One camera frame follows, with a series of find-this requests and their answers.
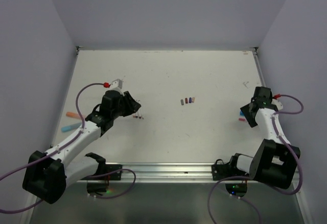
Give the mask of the orange highlighter marker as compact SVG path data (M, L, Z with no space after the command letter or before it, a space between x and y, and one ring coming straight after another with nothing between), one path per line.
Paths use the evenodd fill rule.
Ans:
M78 113L74 113L74 112L66 112L66 116L74 119L80 119L80 120L85 118L84 115L80 116Z

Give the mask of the blue capped white pen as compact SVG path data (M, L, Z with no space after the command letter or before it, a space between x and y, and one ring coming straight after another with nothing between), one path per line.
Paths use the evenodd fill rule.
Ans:
M141 113L141 107L139 108L139 110L138 110L138 118L139 119L142 119L143 117L142 117L142 113Z

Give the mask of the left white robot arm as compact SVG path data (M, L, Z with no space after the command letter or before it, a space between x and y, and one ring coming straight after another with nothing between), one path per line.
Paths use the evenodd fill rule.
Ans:
M101 138L118 117L136 113L141 105L129 92L107 91L100 104L86 117L85 122L64 141L42 153L29 157L22 187L41 200L53 204L67 187L88 180L119 180L124 168L108 166L105 158L87 153L81 160L74 159L91 143Z

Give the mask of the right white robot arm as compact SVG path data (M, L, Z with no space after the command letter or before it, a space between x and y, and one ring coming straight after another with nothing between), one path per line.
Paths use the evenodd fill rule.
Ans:
M270 88L256 87L250 103L240 108L250 127L260 129L263 141L253 157L239 153L231 157L227 172L232 179L248 175L251 180L280 189L291 185L300 149L292 146L283 132L279 97L273 96Z

